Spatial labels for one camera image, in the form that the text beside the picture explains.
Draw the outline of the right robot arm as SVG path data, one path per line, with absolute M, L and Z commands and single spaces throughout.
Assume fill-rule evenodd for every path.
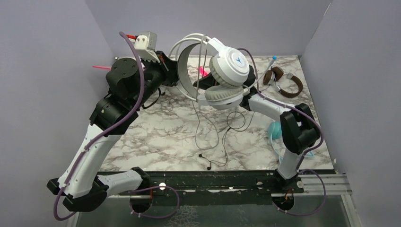
M 190 94 L 195 95 L 199 105 L 215 109 L 240 106 L 248 111 L 274 119 L 281 127 L 285 152 L 274 171 L 273 187 L 285 192 L 300 174 L 300 166 L 306 155 L 321 146 L 324 141 L 320 125 L 314 119 L 310 107 L 301 103 L 291 105 L 263 95 L 254 85 L 245 82 L 238 87 L 226 85 L 222 79 L 208 82 L 212 75 L 189 83 Z

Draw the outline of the white grey over-ear headphones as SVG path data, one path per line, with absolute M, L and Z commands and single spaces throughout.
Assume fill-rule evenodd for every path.
M 200 33 L 189 34 L 176 42 L 167 56 L 171 57 L 173 51 L 187 41 L 193 43 L 175 55 L 177 75 L 182 87 L 180 92 L 199 106 L 211 106 L 217 110 L 238 106 L 250 92 L 250 86 L 245 84 L 250 73 L 246 57 L 238 49 L 224 45 L 217 38 Z M 199 93 L 199 86 L 191 83 L 187 67 L 189 55 L 197 45 L 210 52 L 209 69 L 217 82 L 217 85 L 207 88 L 203 94 Z

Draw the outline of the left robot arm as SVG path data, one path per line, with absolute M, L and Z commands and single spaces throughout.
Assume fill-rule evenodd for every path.
M 161 86 L 177 85 L 177 62 L 162 51 L 156 55 L 157 62 L 120 58 L 107 72 L 108 93 L 96 104 L 76 156 L 61 177 L 47 183 L 54 195 L 64 198 L 68 211 L 91 212 L 109 196 L 127 191 L 143 194 L 150 187 L 149 175 L 139 167 L 113 175 L 98 172 L 149 97 Z

